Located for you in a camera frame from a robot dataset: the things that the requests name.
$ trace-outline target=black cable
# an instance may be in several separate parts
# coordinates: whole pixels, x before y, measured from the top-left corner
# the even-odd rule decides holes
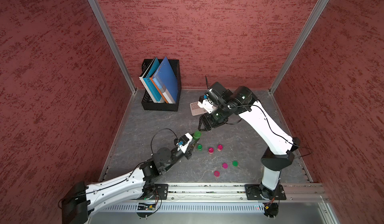
[[[298,148],[305,148],[305,149],[309,149],[309,150],[311,150],[311,152],[310,152],[309,154],[301,155],[301,156],[299,156],[299,157],[305,157],[305,156],[308,156],[308,155],[310,155],[310,154],[313,153],[313,149],[311,149],[311,148],[309,148],[309,147],[301,147],[301,146],[299,146],[299,145],[295,145],[295,144],[293,144],[293,143],[290,143],[290,142],[289,142],[288,140],[286,140],[283,136],[280,136],[280,135],[278,135],[277,133],[275,133],[275,132],[272,130],[271,126],[269,125],[268,118],[266,117],[266,115],[265,115],[264,111],[261,109],[261,107],[259,107],[259,106],[257,106],[257,105],[253,105],[253,104],[252,104],[252,105],[241,105],[241,106],[237,106],[237,107],[245,107],[245,106],[255,106],[255,107],[258,107],[258,108],[260,109],[260,111],[263,113],[263,115],[265,116],[265,120],[266,120],[266,122],[268,123],[269,129],[271,130],[271,132],[272,132],[274,135],[281,137],[282,139],[284,139],[284,140],[285,140],[287,143],[289,143],[290,145],[296,146],[296,147],[298,147]]]
[[[61,207],[60,207],[60,202],[63,200],[63,198],[61,198],[60,200],[59,200],[59,202],[57,203],[57,206],[61,209]]]
[[[153,141],[153,139],[155,138],[155,136],[156,136],[160,131],[163,131],[163,130],[170,130],[171,132],[173,132],[173,134],[175,134],[175,136],[176,136],[177,141],[179,141],[179,138],[177,137],[176,133],[175,133],[174,131],[172,131],[171,129],[169,129],[169,128],[163,128],[163,129],[160,129],[159,131],[157,131],[157,132],[155,133],[155,135],[153,135],[152,140],[151,140],[151,151],[152,151],[152,154],[154,154],[154,153],[153,153],[153,149],[152,149],[152,141]]]
[[[305,157],[305,156],[311,155],[311,154],[313,153],[313,149],[310,148],[310,147],[300,147],[300,146],[298,146],[298,145],[294,145],[294,146],[299,147],[299,148],[309,149],[309,150],[311,151],[311,152],[308,153],[308,154],[305,154],[305,155],[301,155],[301,156],[295,157],[294,159],[298,159],[299,157]]]
[[[157,196],[160,197],[160,207],[157,208],[151,215],[155,214],[160,208],[161,208],[161,204],[163,203],[163,199],[161,198],[161,196],[159,195],[159,193],[157,192],[156,190],[156,193],[157,193]]]
[[[98,189],[98,190],[96,190],[96,191],[91,191],[91,192],[89,192],[89,193],[83,193],[83,194],[79,194],[79,195],[73,196],[73,198],[78,197],[78,196],[82,196],[82,195],[91,194],[91,193],[94,193],[94,192],[97,192],[97,191],[101,191],[101,190],[104,190],[104,189],[107,189],[107,188],[116,186],[117,184],[120,184],[120,183],[122,183],[122,182],[128,180],[128,179],[132,176],[132,174],[133,174],[133,172],[136,170],[136,168],[137,168],[140,164],[143,164],[143,163],[144,163],[144,162],[141,162],[141,163],[137,164],[137,166],[132,170],[132,173],[128,176],[128,178],[126,178],[126,179],[124,179],[124,180],[122,180],[122,181],[120,181],[120,182],[118,182],[118,183],[115,183],[115,184],[113,184],[113,185],[111,185],[111,186],[108,186],[108,187],[105,187],[105,188]]]
[[[137,164],[137,166],[133,169],[132,173],[128,176],[127,179],[129,179],[129,178],[132,176],[133,172],[136,170],[136,168],[137,168],[140,164],[143,164],[143,163],[144,163],[144,162],[141,162],[141,163]]]
[[[205,76],[205,83],[207,84],[207,89],[209,89],[208,78],[207,78],[207,76]]]
[[[241,122],[243,119],[240,118],[240,120],[236,121],[236,122],[231,122],[231,123],[228,123],[228,122],[225,122],[225,124],[229,124],[229,125],[235,125],[235,124],[238,124],[239,122]]]

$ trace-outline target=white book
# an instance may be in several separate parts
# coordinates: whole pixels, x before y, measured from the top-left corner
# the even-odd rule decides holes
[[[143,79],[143,77],[145,77],[145,76],[147,75],[147,73],[149,72],[149,68],[152,66],[152,64],[153,64],[154,61],[155,61],[155,59],[153,59],[153,60],[151,61],[151,63],[147,66],[147,68],[145,69],[145,71],[141,73],[139,79],[140,79],[140,81],[143,83],[143,85],[144,85],[145,89],[147,90],[149,96],[151,97],[152,101],[153,101],[154,103],[158,103],[158,102],[156,101],[156,98],[153,96],[153,94],[151,93],[151,90],[149,90],[149,88],[148,88],[146,82],[145,82],[144,79]]]

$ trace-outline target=black mesh basket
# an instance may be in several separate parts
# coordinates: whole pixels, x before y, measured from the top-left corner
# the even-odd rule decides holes
[[[144,59],[143,64],[141,65],[142,71],[144,71],[147,66],[151,63],[152,59]],[[153,110],[153,111],[171,111],[171,112],[177,112],[179,109],[179,102],[180,102],[180,94],[181,94],[181,80],[180,80],[180,66],[179,66],[179,60],[178,59],[168,59],[170,66],[172,67],[173,72],[176,75],[177,78],[177,101],[176,103],[155,103],[152,101],[151,96],[148,94],[147,90],[144,93],[143,100],[141,101],[141,104],[144,108],[144,110]]]

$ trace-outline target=blue book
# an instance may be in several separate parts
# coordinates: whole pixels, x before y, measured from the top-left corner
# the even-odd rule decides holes
[[[153,75],[153,73],[157,70],[159,65],[160,65],[160,63],[157,60],[157,57],[155,57],[152,60],[151,64],[147,67],[147,69],[139,77],[140,81],[143,83],[149,96],[151,97],[152,101],[155,103],[164,102],[164,99],[161,97],[159,91],[157,90],[157,88],[153,85],[153,83],[149,79]]]
[[[163,94],[168,103],[177,102],[177,78],[169,64],[167,57],[163,59],[159,68],[152,76],[152,80]]]

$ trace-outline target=metal vent grille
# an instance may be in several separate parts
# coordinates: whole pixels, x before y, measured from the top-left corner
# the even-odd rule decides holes
[[[103,212],[136,212],[137,204],[118,204]],[[259,202],[247,203],[206,203],[206,202],[163,202],[158,212],[216,212],[216,213],[264,213],[264,205]]]
[[[109,211],[109,212],[129,212],[129,211],[135,212],[136,210],[137,210],[136,203],[131,205],[124,205],[124,204],[113,205],[104,209],[104,211]]]

